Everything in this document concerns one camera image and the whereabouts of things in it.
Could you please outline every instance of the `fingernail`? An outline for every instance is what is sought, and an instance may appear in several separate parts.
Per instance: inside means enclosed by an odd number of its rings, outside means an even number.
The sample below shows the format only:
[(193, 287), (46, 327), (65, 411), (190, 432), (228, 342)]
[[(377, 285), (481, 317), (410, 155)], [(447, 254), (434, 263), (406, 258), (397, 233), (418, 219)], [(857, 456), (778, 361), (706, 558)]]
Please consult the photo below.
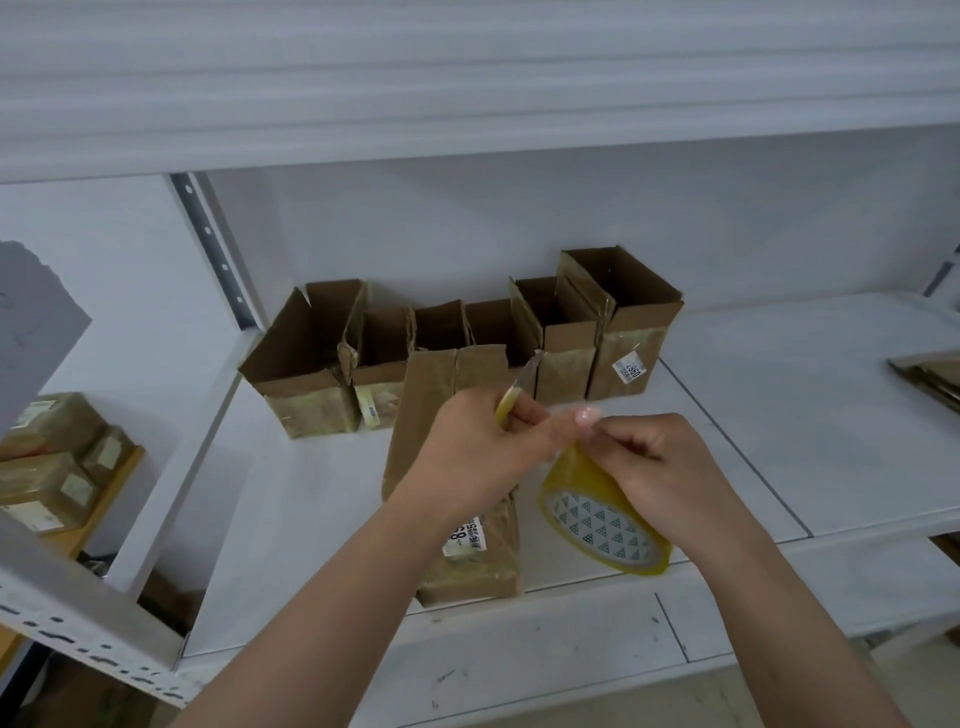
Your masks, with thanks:
[(603, 412), (600, 411), (599, 407), (584, 407), (577, 410), (573, 419), (580, 427), (593, 427), (600, 421), (601, 417), (603, 417)]

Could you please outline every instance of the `yellow tape roll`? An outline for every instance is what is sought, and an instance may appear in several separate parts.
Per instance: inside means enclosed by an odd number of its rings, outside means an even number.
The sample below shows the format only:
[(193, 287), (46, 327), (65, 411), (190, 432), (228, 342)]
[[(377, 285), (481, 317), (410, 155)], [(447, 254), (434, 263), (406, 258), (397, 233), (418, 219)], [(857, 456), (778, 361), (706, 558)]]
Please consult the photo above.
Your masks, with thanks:
[(670, 542), (579, 445), (557, 458), (540, 486), (539, 501), (544, 517), (561, 536), (611, 569), (652, 576), (670, 564)]

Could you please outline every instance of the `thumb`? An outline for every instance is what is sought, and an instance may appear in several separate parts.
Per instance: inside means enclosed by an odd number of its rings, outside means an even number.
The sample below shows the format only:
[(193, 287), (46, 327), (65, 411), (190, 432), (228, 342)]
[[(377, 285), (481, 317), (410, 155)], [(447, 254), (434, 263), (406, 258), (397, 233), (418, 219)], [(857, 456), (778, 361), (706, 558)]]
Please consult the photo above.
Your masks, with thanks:
[(551, 460), (591, 432), (602, 412), (597, 407), (570, 407), (510, 438), (512, 459), (521, 468)]
[(590, 458), (622, 484), (629, 481), (631, 475), (642, 472), (653, 463), (635, 452), (630, 452), (599, 427), (581, 446)]

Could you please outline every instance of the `floor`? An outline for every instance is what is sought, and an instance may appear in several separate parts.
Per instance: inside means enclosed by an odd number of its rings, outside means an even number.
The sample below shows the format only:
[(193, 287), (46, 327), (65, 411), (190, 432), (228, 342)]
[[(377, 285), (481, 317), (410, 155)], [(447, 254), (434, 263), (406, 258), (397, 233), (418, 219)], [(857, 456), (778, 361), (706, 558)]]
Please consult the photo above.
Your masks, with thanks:
[[(941, 638), (877, 672), (914, 728), (960, 724), (960, 648)], [(161, 710), (151, 728), (176, 714)], [(539, 713), (484, 723), (483, 728), (762, 728), (737, 667), (657, 683)]]

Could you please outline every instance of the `person's left arm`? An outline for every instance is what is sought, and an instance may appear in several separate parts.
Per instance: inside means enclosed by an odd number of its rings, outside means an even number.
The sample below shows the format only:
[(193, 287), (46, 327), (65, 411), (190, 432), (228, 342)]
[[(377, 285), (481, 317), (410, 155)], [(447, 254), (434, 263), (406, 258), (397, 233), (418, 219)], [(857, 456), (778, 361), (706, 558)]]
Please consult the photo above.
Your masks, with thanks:
[(450, 533), (599, 418), (589, 407), (549, 417), (523, 396), (506, 432), (493, 418), (503, 393), (466, 390), (441, 408), (387, 502), (190, 703), (175, 728), (349, 724)]

